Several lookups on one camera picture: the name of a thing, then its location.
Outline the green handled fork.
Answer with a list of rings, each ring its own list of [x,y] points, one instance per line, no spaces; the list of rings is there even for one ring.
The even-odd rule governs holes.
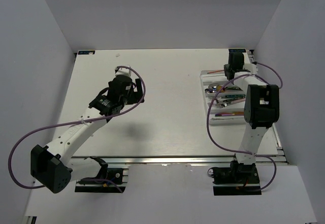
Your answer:
[[[244,95],[244,94],[230,94],[230,95],[217,97],[215,99],[215,101],[217,104],[222,104],[222,103],[241,100],[241,99],[245,99],[245,98],[246,98],[246,95]]]

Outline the black handled spoon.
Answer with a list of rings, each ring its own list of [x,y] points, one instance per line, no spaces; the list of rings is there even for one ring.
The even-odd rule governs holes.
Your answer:
[[[243,92],[243,90],[241,90],[238,87],[226,87],[224,89],[220,89],[220,88],[206,88],[205,89],[205,93],[234,93],[234,92]]]

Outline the iridescent gold spoon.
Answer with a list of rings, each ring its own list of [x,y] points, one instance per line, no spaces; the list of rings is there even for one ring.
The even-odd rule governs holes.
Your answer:
[[[241,91],[242,89],[238,86],[226,86],[224,88],[220,88],[220,90],[213,90],[213,91],[221,91],[221,92],[228,92],[228,91]]]

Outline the pink handled spoon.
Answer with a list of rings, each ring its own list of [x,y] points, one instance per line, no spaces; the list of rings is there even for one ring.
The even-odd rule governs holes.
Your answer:
[[[212,83],[208,85],[209,90],[220,90],[222,86],[218,83]]]

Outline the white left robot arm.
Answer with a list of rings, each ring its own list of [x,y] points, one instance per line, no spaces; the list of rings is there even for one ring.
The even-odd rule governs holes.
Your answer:
[[[140,78],[117,75],[89,103],[80,122],[75,122],[44,147],[31,150],[31,175],[54,194],[71,181],[88,178],[101,183],[107,178],[108,164],[99,157],[73,159],[74,153],[100,128],[121,113],[126,105],[144,102]]]

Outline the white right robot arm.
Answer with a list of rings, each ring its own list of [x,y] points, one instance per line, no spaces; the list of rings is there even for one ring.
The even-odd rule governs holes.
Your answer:
[[[279,119],[279,87],[268,84],[253,73],[256,66],[245,64],[242,50],[230,49],[224,65],[226,78],[245,92],[246,128],[236,160],[231,163],[230,179],[242,182],[253,174],[258,149],[265,133]]]

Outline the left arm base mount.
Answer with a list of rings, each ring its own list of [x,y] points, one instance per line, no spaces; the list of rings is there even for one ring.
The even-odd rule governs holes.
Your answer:
[[[72,158],[71,181],[76,193],[123,193],[128,181],[128,168],[114,167],[100,157]]]

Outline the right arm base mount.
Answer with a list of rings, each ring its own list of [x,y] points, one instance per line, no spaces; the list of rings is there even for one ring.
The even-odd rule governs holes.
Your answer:
[[[245,165],[236,160],[229,167],[212,167],[207,171],[213,179],[215,196],[261,195],[260,180],[255,164]]]

